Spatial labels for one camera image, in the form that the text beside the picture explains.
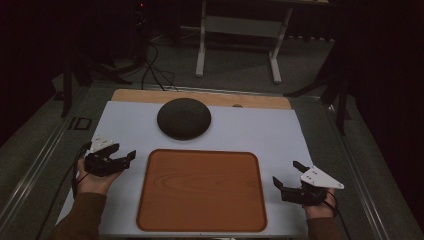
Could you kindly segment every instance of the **person's arm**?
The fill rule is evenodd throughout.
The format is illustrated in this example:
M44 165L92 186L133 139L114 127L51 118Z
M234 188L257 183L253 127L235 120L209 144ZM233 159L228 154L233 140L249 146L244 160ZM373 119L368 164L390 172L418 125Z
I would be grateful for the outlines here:
M328 190L326 201L333 207L336 205L334 189ZM340 232L334 220L334 212L325 204L304 206L308 235L311 240L339 240Z
M120 173L97 177L84 171L84 159L78 161L78 194L69 214L53 229L48 240L99 239L101 215L106 194Z

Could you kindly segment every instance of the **metal frame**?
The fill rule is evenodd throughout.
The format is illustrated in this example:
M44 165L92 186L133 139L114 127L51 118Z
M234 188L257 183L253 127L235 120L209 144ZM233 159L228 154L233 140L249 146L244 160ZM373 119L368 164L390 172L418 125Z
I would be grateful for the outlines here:
M202 77L205 65L205 35L208 32L220 32L240 35L251 35L260 37L276 38L277 43L269 53L272 76L274 82L282 82L277 56L286 33L293 8L288 8L283 22L260 21L250 19L239 19L229 17L208 16L206 14L206 0L202 1L202 18L200 21L200 47L197 57L196 76Z

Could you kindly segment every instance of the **wooden tray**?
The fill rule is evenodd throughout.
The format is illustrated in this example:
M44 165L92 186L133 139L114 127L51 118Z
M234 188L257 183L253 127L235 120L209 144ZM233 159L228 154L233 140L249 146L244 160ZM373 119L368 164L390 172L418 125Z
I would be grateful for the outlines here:
M148 161L137 216L141 230L260 232L266 227L252 153L158 149Z

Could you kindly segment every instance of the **black cable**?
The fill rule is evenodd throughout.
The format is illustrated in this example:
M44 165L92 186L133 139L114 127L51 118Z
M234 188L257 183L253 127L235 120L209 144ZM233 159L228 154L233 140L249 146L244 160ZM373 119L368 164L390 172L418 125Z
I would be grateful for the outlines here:
M342 214L340 213L340 211L339 211L339 203L337 202L337 198L336 198L336 196L334 196L334 194L332 194L331 192L327 192L327 193L329 193L331 196L333 196L333 198L334 198L334 201L336 202L336 205L333 207L330 203L328 203L327 201L323 201L323 203L325 204L325 205L327 205L329 208L331 208L331 210L333 210L333 213L334 213L334 217L336 216L336 215L339 215L339 217L340 217L340 221L342 222L342 225L343 225L343 229L345 230L345 233L346 233L346 236L347 236L347 238L349 239L349 240L352 240L352 238L351 238L351 236L350 236L350 233L349 233L349 230L347 229L347 226L346 226L346 223L345 223L345 221L344 221L344 219L343 219L343 216L342 216Z
M157 57L158 57L158 55L159 55L159 53L158 53L158 51L157 51L157 49L155 49L156 51L156 54L155 54L155 56L153 57L153 60L152 60L152 63L154 63L155 61L156 61L156 59L157 59ZM149 64L147 64L148 65L148 67L147 67L147 69L146 69L146 71L144 72L144 74L143 74L143 76L141 77L141 90L143 90L143 88L144 88L144 80L146 79L146 75L147 75L147 73L149 72L149 70L151 70L151 68L150 68L150 65Z
M171 87L173 87L175 90L177 90L178 91L178 88L175 86L175 84L173 83L173 81L175 80L175 74L174 73L172 73L172 72L169 72L169 71L162 71L162 70L160 70L158 67L156 67L155 65L154 65L154 62L156 61L156 59L158 58L158 56L159 56L159 51L158 51L158 49L154 46L154 45L152 45L152 44L150 44L149 45L149 47L151 47L151 48L153 48L153 50L155 51L155 55L154 55L154 57L153 57L153 60L150 60L149 58L147 58L146 57L146 64L147 64L147 69L146 69L146 71L144 72L144 74L143 74L143 76L142 76L142 79L141 79L141 89L143 90L143 88L144 88L144 81L145 81L145 79L146 79L146 76L147 76L147 73L150 71L151 73L152 73L152 75L153 75L153 79L156 81L156 83L160 86L160 88L163 90L163 91L167 91L169 88L171 88ZM165 89L164 87L163 87L163 85L162 85L162 83L160 82L160 80L159 80L159 78L157 77L157 75L156 75L156 73L155 73L155 71L157 71L168 83L169 83L169 86ZM165 75L164 75L164 73L168 73L168 74L170 74L172 77L172 79L171 80L169 80Z
M56 192L55 192L55 194L54 194L54 196L53 196L53 200L52 200L52 202L50 203L49 209L47 210L46 216L44 217L43 223L41 224L41 227L40 227L40 229L38 230L38 233L37 233L37 236L35 237L35 240L40 239L40 236L41 236L41 234L43 233L44 227L46 226L47 220L48 220L48 219L49 219L49 217L50 217L50 213L51 213L51 211L52 211L52 209L53 209L54 203L56 202L57 196L59 195L60 190L62 189L63 183L65 182L66 178L67 178L67 177L68 177L68 175L69 175L69 172L70 172L72 169L75 169L75 163L77 163L77 162L78 162L78 160L80 159L81 155L87 151L87 149L88 149L88 148L87 148L87 146L88 146L88 147L90 147L90 145L91 145L91 142L84 144L84 145L80 148L80 150L78 151L77 155L75 156L74 161L72 162L72 165L68 168L68 170L66 170L65 175L63 176L62 180L60 181L59 187L56 189Z

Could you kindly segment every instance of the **brown sleeve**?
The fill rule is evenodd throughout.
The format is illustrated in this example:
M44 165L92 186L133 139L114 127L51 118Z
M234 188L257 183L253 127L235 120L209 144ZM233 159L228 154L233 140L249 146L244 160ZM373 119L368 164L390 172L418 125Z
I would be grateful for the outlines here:
M78 194L71 211L56 225L48 240L99 239L99 225L105 204L105 195L98 193Z
M311 240L339 240L340 233L334 218L314 218L306 220Z

